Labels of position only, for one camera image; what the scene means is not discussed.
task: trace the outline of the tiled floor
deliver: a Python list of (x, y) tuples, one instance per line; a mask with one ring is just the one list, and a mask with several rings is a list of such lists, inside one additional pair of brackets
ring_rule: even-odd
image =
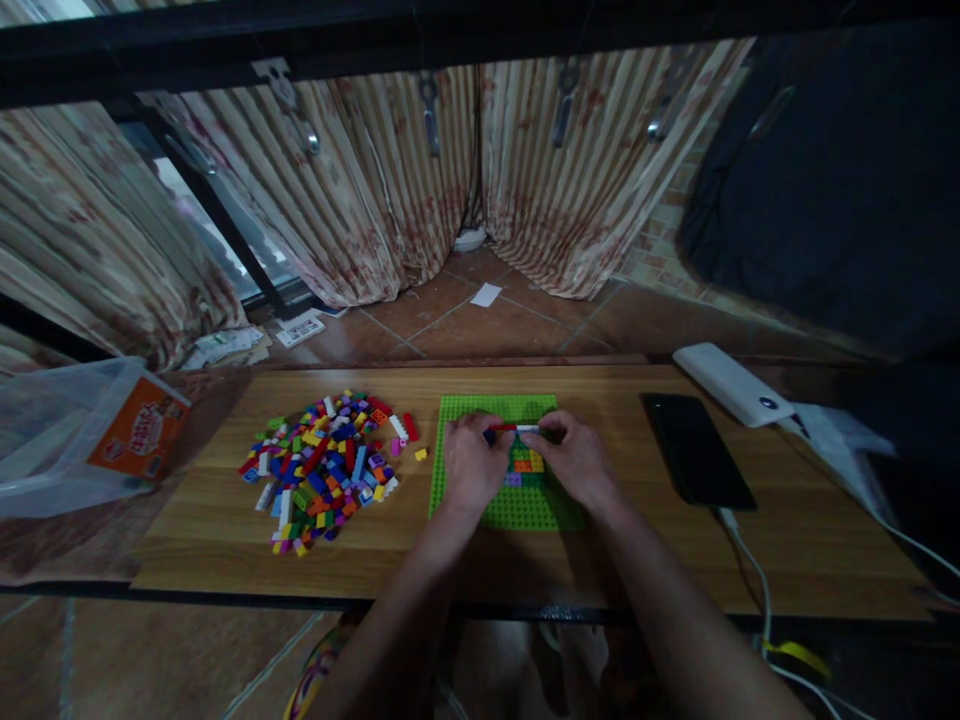
[[(484, 282), (503, 292), (469, 303)], [(451, 258), (395, 302), (350, 310), (271, 361), (669, 353), (711, 340), (731, 353), (840, 359), (803, 337), (634, 286), (555, 298), (486, 249)], [(0, 698), (16, 718), (266, 718), (334, 617), (300, 611), (0, 595)]]
[[(489, 308), (470, 299), (503, 288)], [(854, 359), (819, 341), (634, 285), (610, 281), (591, 301), (553, 297), (486, 248), (451, 258), (433, 280), (394, 302), (324, 318), (327, 329), (271, 360), (364, 363), (486, 357), (671, 353), (711, 341), (735, 354)]]

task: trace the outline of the orange label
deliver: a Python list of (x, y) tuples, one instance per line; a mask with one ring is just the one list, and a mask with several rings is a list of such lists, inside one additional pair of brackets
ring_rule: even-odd
[(140, 378), (87, 463), (152, 480), (188, 412), (182, 402)]

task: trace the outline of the wooden board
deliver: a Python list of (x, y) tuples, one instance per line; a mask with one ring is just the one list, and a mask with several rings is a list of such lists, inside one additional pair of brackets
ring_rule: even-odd
[[(237, 475), (267, 418), (350, 387), (412, 412), (421, 440), (391, 461), (401, 487), (361, 510), (333, 543), (304, 559), (276, 557), (276, 520), (253, 510), (262, 484)], [(223, 423), (137, 548), (135, 588), (372, 598), (427, 521), (432, 448), (444, 394), (554, 393), (562, 408), (603, 436), (630, 498), (720, 606), (758, 611), (738, 555), (706, 510), (674, 491), (638, 393), (703, 397), (669, 366), (507, 367), (274, 372), (259, 376)], [(707, 407), (760, 510), (739, 515), (741, 533), (766, 569), (777, 614), (929, 619), (911, 594), (923, 577), (889, 536), (830, 479), (803, 443), (776, 428), (747, 429), (712, 400)], [(375, 437), (390, 437), (382, 429)], [(747, 575), (759, 596), (759, 580)], [(462, 601), (623, 607), (626, 597), (593, 532), (481, 529), (464, 558)]]

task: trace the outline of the green lego brick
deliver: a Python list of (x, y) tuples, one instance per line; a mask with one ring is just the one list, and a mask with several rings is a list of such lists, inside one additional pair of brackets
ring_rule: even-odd
[[(500, 415), (505, 423), (535, 424), (543, 415), (556, 409), (557, 399), (554, 395), (444, 395), (440, 399), (440, 416), (437, 422), (439, 429), (434, 452), (430, 514), (433, 515), (440, 506), (446, 490), (443, 442), (444, 426), (447, 422), (456, 420), (465, 413), (480, 411)], [(528, 475), (532, 476), (529, 486), (525, 478)], [(583, 530), (580, 506), (567, 495), (549, 471), (522, 473), (521, 477), (524, 479), (524, 487), (501, 488), (484, 512), (481, 525), (503, 530)]]

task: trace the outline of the smartphone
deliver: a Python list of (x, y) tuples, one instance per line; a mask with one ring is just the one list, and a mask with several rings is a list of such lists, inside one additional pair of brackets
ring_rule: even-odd
[(753, 493), (699, 398), (641, 393), (640, 399), (685, 501), (700, 507), (757, 509)]

